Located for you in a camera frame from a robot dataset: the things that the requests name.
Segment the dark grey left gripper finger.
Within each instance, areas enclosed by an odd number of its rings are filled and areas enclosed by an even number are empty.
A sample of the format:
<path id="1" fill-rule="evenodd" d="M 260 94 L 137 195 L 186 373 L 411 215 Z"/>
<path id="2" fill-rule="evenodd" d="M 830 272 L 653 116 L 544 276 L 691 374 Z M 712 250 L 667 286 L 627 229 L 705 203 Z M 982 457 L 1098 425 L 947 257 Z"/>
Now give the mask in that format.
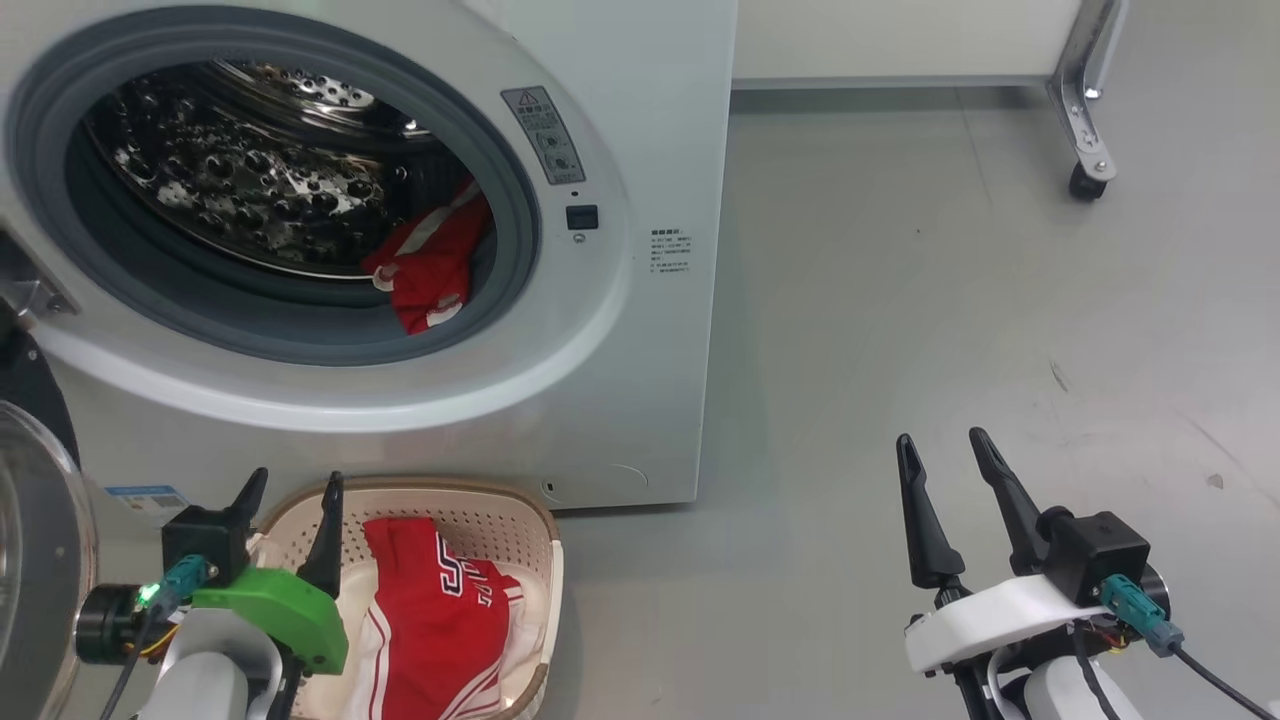
<path id="1" fill-rule="evenodd" d="M 321 497 L 321 519 L 311 550 L 297 569 L 300 579 L 333 600 L 340 594 L 344 489 L 344 474 L 333 471 Z"/>
<path id="2" fill-rule="evenodd" d="M 260 509 L 269 478 L 266 468 L 256 468 L 233 502 L 228 506 L 228 528 L 250 530 Z"/>

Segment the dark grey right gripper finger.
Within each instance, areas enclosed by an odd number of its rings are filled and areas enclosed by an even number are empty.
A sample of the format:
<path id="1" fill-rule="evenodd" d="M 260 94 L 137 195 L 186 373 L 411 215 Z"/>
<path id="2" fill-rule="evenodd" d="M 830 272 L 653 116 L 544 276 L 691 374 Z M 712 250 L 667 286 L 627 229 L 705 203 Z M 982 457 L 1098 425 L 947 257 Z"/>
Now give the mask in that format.
<path id="1" fill-rule="evenodd" d="M 1050 547 L 1037 529 L 1039 509 L 1005 461 L 987 430 L 973 427 L 968 436 L 980 477 L 991 487 L 997 500 L 1011 544 L 1009 562 L 1014 575 L 1039 574 Z"/>
<path id="2" fill-rule="evenodd" d="M 911 583 L 920 589 L 960 587 L 963 556 L 950 544 L 928 491 L 927 471 L 910 434 L 895 445 Z"/>

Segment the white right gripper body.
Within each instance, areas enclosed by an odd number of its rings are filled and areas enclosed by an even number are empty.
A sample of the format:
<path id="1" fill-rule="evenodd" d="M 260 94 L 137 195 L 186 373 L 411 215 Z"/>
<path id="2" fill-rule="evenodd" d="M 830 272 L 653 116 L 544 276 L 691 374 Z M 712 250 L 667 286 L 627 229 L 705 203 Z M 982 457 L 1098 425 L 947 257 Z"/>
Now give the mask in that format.
<path id="1" fill-rule="evenodd" d="M 1034 670 L 1071 653 L 1066 629 L 1076 620 L 1105 623 L 1112 616 L 1103 606 L 1076 606 L 1043 575 L 1016 577 L 970 594 L 955 575 L 911 577 L 911 583 L 938 591 L 946 601 L 905 629 L 908 664 L 916 674 L 998 650 L 1011 652 L 1001 671 Z"/>

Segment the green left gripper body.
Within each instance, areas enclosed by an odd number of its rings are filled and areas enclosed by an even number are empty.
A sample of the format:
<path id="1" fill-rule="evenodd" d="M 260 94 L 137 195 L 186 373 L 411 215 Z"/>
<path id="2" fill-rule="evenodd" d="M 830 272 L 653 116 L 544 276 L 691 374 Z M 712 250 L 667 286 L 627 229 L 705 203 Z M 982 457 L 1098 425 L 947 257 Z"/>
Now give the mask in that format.
<path id="1" fill-rule="evenodd" d="M 301 659 L 307 673 L 339 676 L 349 641 L 337 601 L 279 568 L 248 568 L 227 587 L 195 592 L 193 609 L 230 610 Z"/>

